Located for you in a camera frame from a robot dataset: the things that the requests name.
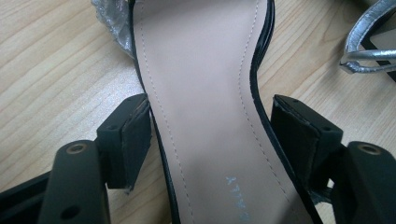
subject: beige insole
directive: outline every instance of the beige insole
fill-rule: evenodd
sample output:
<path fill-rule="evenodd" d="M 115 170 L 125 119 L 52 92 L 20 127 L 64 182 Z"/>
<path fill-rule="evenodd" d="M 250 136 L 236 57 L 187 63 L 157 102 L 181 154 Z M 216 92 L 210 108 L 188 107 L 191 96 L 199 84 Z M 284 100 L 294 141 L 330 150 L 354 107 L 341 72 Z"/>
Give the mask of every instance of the beige insole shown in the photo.
<path fill-rule="evenodd" d="M 250 91 L 266 13 L 267 1 L 135 3 L 137 60 L 183 224 L 312 222 Z"/>

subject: silver strap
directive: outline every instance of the silver strap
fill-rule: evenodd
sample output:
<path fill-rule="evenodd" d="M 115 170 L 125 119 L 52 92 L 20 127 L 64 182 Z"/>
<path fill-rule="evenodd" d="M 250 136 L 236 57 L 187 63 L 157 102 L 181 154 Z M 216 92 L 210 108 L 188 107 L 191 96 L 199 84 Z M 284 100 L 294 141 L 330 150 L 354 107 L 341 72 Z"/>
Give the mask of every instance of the silver strap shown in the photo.
<path fill-rule="evenodd" d="M 340 65 L 349 74 L 396 71 L 396 64 L 362 66 L 358 61 L 396 60 L 396 49 L 375 49 L 359 51 L 359 45 L 373 25 L 384 15 L 396 8 L 396 0 L 379 0 L 372 5 L 349 33 L 346 39 L 345 55 Z"/>

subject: black sandal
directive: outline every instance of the black sandal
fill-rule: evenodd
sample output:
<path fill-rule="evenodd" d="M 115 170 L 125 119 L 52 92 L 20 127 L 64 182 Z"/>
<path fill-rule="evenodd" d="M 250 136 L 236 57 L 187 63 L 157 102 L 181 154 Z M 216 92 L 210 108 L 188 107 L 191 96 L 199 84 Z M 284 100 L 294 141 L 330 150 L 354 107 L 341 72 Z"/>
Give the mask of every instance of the black sandal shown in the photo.
<path fill-rule="evenodd" d="M 314 207 L 276 153 L 257 86 L 273 0 L 132 5 L 135 66 L 155 118 L 173 223 L 312 223 Z"/>

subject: stitching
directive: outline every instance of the stitching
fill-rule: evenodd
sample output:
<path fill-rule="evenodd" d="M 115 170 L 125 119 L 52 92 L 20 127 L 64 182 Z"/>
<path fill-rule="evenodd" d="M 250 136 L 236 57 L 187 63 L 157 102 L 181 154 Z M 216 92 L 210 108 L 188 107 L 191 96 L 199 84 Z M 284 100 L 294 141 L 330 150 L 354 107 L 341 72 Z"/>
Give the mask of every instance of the stitching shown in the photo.
<path fill-rule="evenodd" d="M 283 186 L 282 186 L 282 184 L 281 184 L 279 178 L 277 177 L 276 172 L 275 172 L 275 170 L 274 170 L 274 168 L 273 168 L 273 166 L 272 166 L 270 160 L 268 159 L 267 155 L 265 154 L 265 150 L 264 150 L 264 148 L 263 148 L 263 146 L 262 146 L 262 143 L 261 143 L 260 140 L 259 140 L 259 137 L 257 136 L 256 132 L 254 131 L 253 124 L 252 124 L 251 121 L 250 121 L 248 112 L 247 112 L 246 107 L 245 107 L 244 100 L 243 100 L 243 98 L 242 98 L 242 90 L 241 90 L 242 66 L 243 66 L 243 64 L 244 64 L 244 62 L 245 62 L 246 54 L 247 54 L 247 50 L 248 50 L 248 44 L 249 44 L 249 42 L 250 42 L 251 35 L 253 34 L 253 30 L 254 30 L 254 27 L 255 27 L 255 25 L 256 25 L 256 20 L 257 20 L 257 13 L 258 13 L 258 11 L 259 11 L 259 0 L 256 1 L 256 11 L 255 11 L 253 23 L 252 23 L 252 26 L 251 26 L 250 34 L 248 35 L 248 38 L 247 38 L 247 43 L 246 43 L 246 45 L 245 45 L 244 54 L 242 55 L 241 64 L 239 65 L 239 74 L 238 74 L 239 97 L 240 97 L 240 100 L 241 100 L 241 103 L 242 103 L 242 107 L 244 108 L 245 115 L 246 115 L 246 117 L 247 117 L 247 122 L 248 122 L 249 125 L 250 125 L 251 131 L 252 131 L 253 134 L 254 134 L 254 137 L 255 137 L 255 139 L 256 139 L 256 142 L 259 144 L 259 147 L 260 147 L 260 149 L 261 149 L 261 151 L 262 151 L 262 154 L 264 155 L 264 158 L 267 160 L 267 164 L 268 164 L 268 166 L 270 167 L 271 172 L 272 172 L 272 174 L 274 175 L 274 178 L 276 179 L 277 184 L 279 185 L 280 189 L 282 190 L 283 195 L 284 195 L 285 198 L 286 198 L 286 201 L 287 201 L 288 203 L 291 203 L 291 202 L 290 202 L 290 199 L 289 199 L 289 197 L 288 197 L 288 194 L 286 193 L 286 191 L 285 191 L 285 189 L 283 188 Z M 291 208 L 291 212 L 292 212 L 293 214 L 296 215 L 296 217 L 297 217 L 297 219 L 298 219 L 298 223 L 300 223 L 299 216 L 297 216 L 296 211 L 295 211 L 293 208 Z"/>
<path fill-rule="evenodd" d="M 174 138 L 173 138 L 173 135 L 172 135 L 172 131 L 171 131 L 171 129 L 170 129 L 168 119 L 167 119 L 167 117 L 166 117 L 166 115 L 165 115 L 165 113 L 164 113 L 164 111 L 163 111 L 163 106 L 162 106 L 162 104 L 161 104 L 161 102 L 160 102 L 160 99 L 159 99 L 159 97 L 158 97 L 157 91 L 156 91 L 156 89 L 155 89 L 154 81 L 153 81 L 152 76 L 151 76 L 151 73 L 150 73 L 150 71 L 149 71 L 149 61 L 148 61 L 148 58 L 147 58 L 147 55 L 146 55 L 146 44 L 145 44 L 145 37 L 144 37 L 144 34 L 143 34 L 143 11 L 144 11 L 144 5 L 145 5 L 145 4 L 144 4 L 144 1 L 141 1 L 140 3 L 142 4 L 142 7 L 140 8 L 140 9 L 141 9 L 140 32 L 141 32 L 141 34 L 142 34 L 141 37 L 142 37 L 143 55 L 144 55 L 144 57 L 145 57 L 146 70 L 147 70 L 147 72 L 148 72 L 149 80 L 150 80 L 150 83 L 151 83 L 151 88 L 154 90 L 155 98 L 156 98 L 156 100 L 157 100 L 158 105 L 160 106 L 161 112 L 162 112 L 162 114 L 163 114 L 163 119 L 165 120 L 166 128 L 168 129 L 169 137 L 170 137 L 170 140 L 171 140 L 171 142 L 172 142 L 172 146 L 173 146 L 173 149 L 174 149 L 174 152 L 175 152 L 175 156 L 176 156 L 176 160 L 177 160 L 177 163 L 178 163 L 178 168 L 179 168 L 179 170 L 180 170 L 180 175 L 181 175 L 181 178 L 182 178 L 182 180 L 183 180 L 184 191 L 185 191 L 185 193 L 186 193 L 187 202 L 188 202 L 188 206 L 189 206 L 190 213 L 191 213 L 191 220 L 192 220 L 192 223 L 195 223 L 195 221 L 194 221 L 194 215 L 193 215 L 192 209 L 191 209 L 190 197 L 189 197 L 189 193 L 188 193 L 188 191 L 187 191 L 187 184 L 186 184 L 186 180 L 185 180 L 184 175 L 183 175 L 183 170 L 182 170 L 182 168 L 181 168 L 181 162 L 180 162 L 180 160 L 179 160 L 179 158 L 178 158 L 178 155 L 177 155 L 177 149 L 176 149 L 175 141 L 174 141 Z"/>

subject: wood grain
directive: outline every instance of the wood grain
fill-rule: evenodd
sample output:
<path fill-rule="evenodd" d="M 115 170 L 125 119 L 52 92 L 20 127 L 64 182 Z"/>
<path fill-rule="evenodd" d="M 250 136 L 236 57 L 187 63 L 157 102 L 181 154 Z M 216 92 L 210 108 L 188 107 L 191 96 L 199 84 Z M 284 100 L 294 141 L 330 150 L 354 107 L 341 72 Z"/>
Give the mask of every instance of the wood grain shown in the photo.
<path fill-rule="evenodd" d="M 361 140 L 396 153 L 396 84 L 338 67 L 361 14 L 348 0 L 276 0 L 276 30 L 259 71 L 263 104 L 275 93 L 307 103 Z M 132 60 L 89 1 L 0 0 L 0 191 L 48 171 L 56 150 L 95 130 L 132 86 Z M 155 137 L 135 190 L 109 191 L 113 223 L 169 223 Z M 318 209 L 333 223 L 329 206 Z"/>

